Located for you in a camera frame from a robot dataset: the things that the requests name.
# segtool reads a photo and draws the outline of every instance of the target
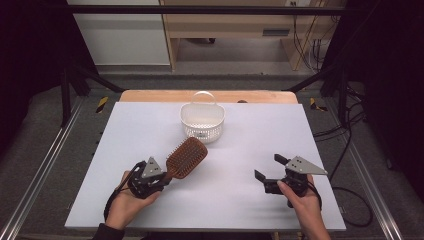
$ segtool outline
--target wooden edge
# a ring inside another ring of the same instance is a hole
[[[120,102],[191,102],[192,96],[197,90],[126,90],[122,93]],[[248,103],[289,103],[297,104],[296,95],[293,92],[283,91],[209,91],[217,102],[236,103],[246,101]],[[196,97],[196,102],[212,102],[213,99],[201,94]]]

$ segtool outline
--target basket handle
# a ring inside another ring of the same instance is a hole
[[[197,93],[193,94],[193,96],[191,97],[191,103],[194,103],[194,102],[195,102],[195,98],[196,98],[196,96],[199,96],[199,95],[201,95],[201,94],[205,94],[205,95],[210,96],[210,97],[213,99],[213,104],[215,104],[215,105],[216,105],[216,99],[215,99],[215,96],[214,96],[214,95],[212,95],[212,93],[210,93],[210,92],[208,92],[208,91],[198,91]]]

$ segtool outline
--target wrist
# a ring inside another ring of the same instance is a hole
[[[126,224],[124,223],[124,221],[121,221],[119,219],[114,219],[111,216],[109,216],[106,219],[105,225],[110,227],[110,228],[114,228],[116,230],[124,230],[125,227],[126,227]]]

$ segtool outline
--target sleeve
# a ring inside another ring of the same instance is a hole
[[[104,223],[100,223],[92,240],[122,240],[124,235],[124,230],[117,230],[106,226]]]

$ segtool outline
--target gray floor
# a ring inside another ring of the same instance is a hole
[[[119,86],[131,89],[267,89],[281,90],[293,86],[312,72],[302,69],[292,72],[279,41],[254,41],[217,39],[214,45],[206,40],[188,39],[181,44],[177,69],[171,72],[166,68],[140,69],[103,68],[104,76]],[[360,84],[351,83],[361,91]],[[66,239],[65,236],[91,236],[91,232],[77,232],[63,227],[69,213],[70,204],[89,167],[96,142],[106,126],[113,102],[119,94],[113,93],[97,83],[91,82],[92,91],[87,98],[73,97],[75,103],[82,102],[80,114],[60,153],[55,159],[36,200],[31,203],[20,228],[18,239]],[[337,122],[331,111],[310,108],[313,97],[318,106],[331,109],[334,100],[320,97],[320,83],[316,83],[297,94],[304,105],[312,132],[328,130]],[[108,96],[102,113],[95,113],[97,104],[103,96]],[[37,174],[56,135],[60,131],[61,102],[59,88],[53,88],[35,96],[29,113],[22,123],[13,144],[1,156],[0,162],[0,225],[5,226],[14,213],[27,187]],[[400,239],[424,239],[424,205],[410,188],[401,172],[388,170],[385,155],[368,124],[360,121],[352,129],[353,145],[360,153],[362,161],[371,173],[372,179],[381,194],[384,204],[401,232]],[[325,168],[332,172],[335,163],[344,149],[343,136],[326,141],[317,141],[317,146]],[[367,196],[367,190],[361,181],[361,174],[355,168],[355,156],[347,154],[335,174],[333,186],[345,187],[355,191],[371,202],[373,196]],[[356,197],[335,190],[338,204],[345,211],[345,219],[366,222],[368,215],[365,205]],[[354,227],[347,224],[346,232],[332,233],[334,239],[399,239],[388,238],[383,231],[385,219],[374,220],[367,227]],[[128,232],[128,236],[139,236],[137,230]],[[282,239],[297,239],[296,233],[282,233]]]

